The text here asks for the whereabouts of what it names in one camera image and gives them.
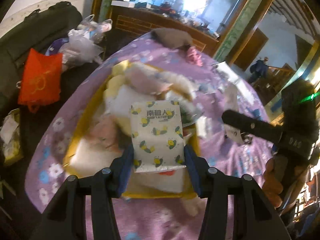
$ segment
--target pink scrunchie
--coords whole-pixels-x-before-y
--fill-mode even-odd
[[[188,49],[186,60],[190,64],[194,64],[199,67],[203,66],[203,62],[201,60],[201,54],[197,52],[196,47],[194,47],[194,46],[192,46]]]

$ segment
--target red shopping bag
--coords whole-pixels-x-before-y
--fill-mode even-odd
[[[36,113],[40,106],[59,101],[61,67],[61,53],[45,56],[30,49],[24,67],[18,104],[28,106],[30,112]]]

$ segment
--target human hand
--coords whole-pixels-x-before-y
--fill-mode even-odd
[[[298,176],[297,183],[292,191],[287,207],[284,209],[283,213],[290,210],[294,206],[296,199],[306,182],[308,167],[297,166],[294,169],[294,173],[295,176]],[[279,194],[283,191],[283,186],[275,177],[273,158],[267,161],[266,171],[263,173],[263,178],[265,179],[265,182],[262,186],[263,192],[266,194],[267,198],[275,208],[280,207],[282,204],[282,199],[279,197]]]

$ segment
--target purple floral tablecloth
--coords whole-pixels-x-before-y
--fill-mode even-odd
[[[210,166],[227,175],[240,177],[247,173],[262,184],[265,163],[271,157],[270,144],[260,138],[253,138],[251,145],[238,145],[226,139],[221,115],[224,111],[223,88],[228,82],[212,68],[216,62],[202,54],[203,67],[185,61],[185,55],[178,50],[164,48],[147,33],[131,42],[98,67],[75,91],[60,109],[45,132],[33,155],[25,180],[25,190],[36,208],[43,212],[66,178],[61,166],[68,144],[79,117],[92,95],[111,73],[111,68],[123,60],[141,61],[189,79],[211,84],[216,92],[197,92],[194,103],[203,106],[205,116],[212,119],[212,136],[200,140],[202,156]],[[256,92],[246,83],[254,96],[250,105],[238,96],[239,111],[253,117],[252,112],[260,110],[262,120],[267,115]],[[198,239],[204,215],[206,200],[185,199],[114,199],[114,211],[122,239]],[[229,201],[229,220],[226,239],[232,234],[232,199]],[[93,239],[90,212],[90,197],[86,200],[86,225],[88,240]]]

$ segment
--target yellow tray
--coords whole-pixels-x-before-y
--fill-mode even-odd
[[[157,69],[160,72],[163,71],[163,69],[160,69],[158,67],[154,67],[154,66],[151,66],[151,67]],[[87,130],[89,129],[94,113],[97,111],[97,108],[103,102],[103,92],[106,89],[108,81],[112,77],[113,77],[112,75],[108,76],[108,78],[104,81],[104,83],[99,87],[97,92],[94,94],[91,101],[88,103],[86,109],[84,110],[84,113],[82,114],[82,116],[78,121],[76,129],[73,133],[68,151],[63,159],[63,167],[65,171],[69,174],[76,175],[78,178],[81,178],[82,176],[78,174],[78,172],[75,169],[73,169],[71,165],[69,165],[70,160],[75,155],[81,138],[86,134]],[[196,134],[189,139],[189,144],[193,147],[196,154],[200,156],[200,148],[199,148]],[[122,196],[130,197],[130,198],[178,198],[178,197],[193,198],[193,197],[196,197],[196,193],[192,188],[188,172],[185,172],[184,188],[181,193],[164,192],[161,190],[157,190],[157,189],[153,189],[153,188],[141,186],[141,185],[138,186],[139,190],[137,190],[137,187],[134,184],[134,177],[135,177],[135,173],[132,172],[128,182],[127,189],[122,194]]]

